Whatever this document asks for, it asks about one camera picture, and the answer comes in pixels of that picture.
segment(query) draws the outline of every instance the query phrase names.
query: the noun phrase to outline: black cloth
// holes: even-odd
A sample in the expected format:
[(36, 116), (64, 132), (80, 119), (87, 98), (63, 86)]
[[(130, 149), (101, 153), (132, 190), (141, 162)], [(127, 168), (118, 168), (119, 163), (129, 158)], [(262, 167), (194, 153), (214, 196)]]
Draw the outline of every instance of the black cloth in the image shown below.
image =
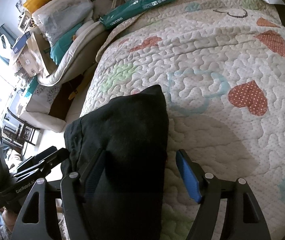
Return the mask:
[(107, 151), (95, 194), (84, 205), (97, 239), (159, 240), (168, 123), (155, 85), (113, 98), (67, 127), (63, 175), (78, 171), (99, 148)]

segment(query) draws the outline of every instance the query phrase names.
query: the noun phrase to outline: white tiled floor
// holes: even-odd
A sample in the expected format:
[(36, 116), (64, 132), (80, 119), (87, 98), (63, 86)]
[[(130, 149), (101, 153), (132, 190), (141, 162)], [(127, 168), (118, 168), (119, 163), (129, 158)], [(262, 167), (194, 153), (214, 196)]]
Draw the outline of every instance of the white tiled floor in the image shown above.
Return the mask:
[[(89, 86), (90, 84), (87, 86), (87, 88), (83, 92), (79, 93), (74, 98), (74, 101), (72, 102), (71, 107), (67, 113), (67, 117), (65, 119), (67, 123), (66, 126), (68, 124), (71, 124), (74, 120), (77, 120), (79, 118), (82, 107), (84, 105), (84, 101), (86, 99)], [(26, 153), (24, 155), (25, 159), (30, 156), (36, 155), (51, 146), (55, 146), (57, 147), (57, 149), (65, 147), (65, 140), (64, 140), (63, 134), (65, 132), (66, 126), (61, 133), (55, 133), (49, 130), (40, 131), (42, 132), (42, 137), (39, 138), (39, 140), (37, 140), (35, 147), (31, 144), (28, 144)], [(51, 173), (46, 177), (48, 181), (57, 180), (61, 178), (62, 178), (62, 174), (60, 171), (60, 165), (54, 167)]]

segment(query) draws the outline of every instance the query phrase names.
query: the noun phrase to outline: white comforter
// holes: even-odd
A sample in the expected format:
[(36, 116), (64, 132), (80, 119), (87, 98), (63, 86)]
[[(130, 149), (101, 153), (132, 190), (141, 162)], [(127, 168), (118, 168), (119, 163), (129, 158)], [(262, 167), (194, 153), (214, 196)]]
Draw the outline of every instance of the white comforter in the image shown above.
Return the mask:
[[(170, 125), (161, 240), (185, 239), (198, 210), (175, 164), (180, 148), (220, 179), (245, 178), (272, 239), (282, 238), (285, 28), (272, 5), (177, 0), (116, 27), (97, 59), (82, 115), (151, 85), (165, 94)], [(223, 218), (220, 212), (213, 239)]]

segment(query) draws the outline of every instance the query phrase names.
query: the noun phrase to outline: blue box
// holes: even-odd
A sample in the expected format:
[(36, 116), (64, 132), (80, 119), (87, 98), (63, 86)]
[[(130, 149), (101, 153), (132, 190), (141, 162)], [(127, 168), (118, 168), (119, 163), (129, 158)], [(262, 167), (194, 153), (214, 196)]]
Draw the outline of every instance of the blue box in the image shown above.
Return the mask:
[(30, 32), (26, 32), (17, 43), (12, 47), (12, 50), (15, 54), (17, 54), (25, 45), (27, 40), (31, 37)]

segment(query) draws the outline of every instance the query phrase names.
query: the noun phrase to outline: patterned quilt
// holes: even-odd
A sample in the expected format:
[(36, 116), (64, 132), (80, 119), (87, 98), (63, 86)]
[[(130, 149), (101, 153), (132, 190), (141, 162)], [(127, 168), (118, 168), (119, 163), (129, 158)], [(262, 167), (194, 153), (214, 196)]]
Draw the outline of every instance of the patterned quilt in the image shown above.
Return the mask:
[[(160, 84), (169, 114), (161, 240), (185, 239), (199, 206), (175, 164), (183, 148), (220, 179), (245, 178), (272, 239), (285, 234), (285, 27), (262, 0), (177, 0), (117, 26), (82, 115)], [(219, 239), (226, 202), (213, 239)]]

